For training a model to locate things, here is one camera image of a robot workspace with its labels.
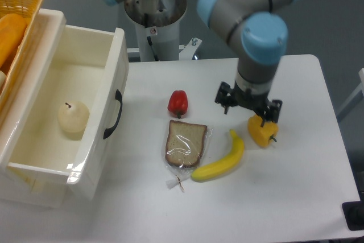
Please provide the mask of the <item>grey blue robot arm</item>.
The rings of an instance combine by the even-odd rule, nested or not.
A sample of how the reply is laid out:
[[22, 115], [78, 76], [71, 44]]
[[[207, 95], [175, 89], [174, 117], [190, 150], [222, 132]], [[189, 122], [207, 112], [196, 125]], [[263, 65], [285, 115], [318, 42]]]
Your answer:
[[[187, 0], [104, 0], [123, 3], [133, 22], [141, 61], [179, 57], [179, 23]], [[288, 28], [275, 11], [297, 0], [197, 0], [197, 13], [238, 56], [235, 84], [222, 83], [216, 103], [224, 109], [241, 106], [263, 123], [277, 123], [282, 102], [269, 100], [272, 81], [285, 54]]]

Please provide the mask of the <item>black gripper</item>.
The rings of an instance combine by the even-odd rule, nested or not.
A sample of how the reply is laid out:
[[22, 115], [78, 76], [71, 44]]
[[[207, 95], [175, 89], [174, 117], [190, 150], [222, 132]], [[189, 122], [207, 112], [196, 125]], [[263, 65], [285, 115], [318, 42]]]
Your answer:
[[234, 88], [222, 82], [215, 98], [215, 103], [220, 104], [224, 108], [224, 114], [228, 113], [230, 107], [240, 106], [245, 109], [252, 110], [256, 115], [260, 116], [262, 121], [260, 126], [263, 127], [266, 122], [278, 122], [282, 100], [268, 99], [268, 93], [253, 94], [251, 89], [242, 90], [237, 83]]

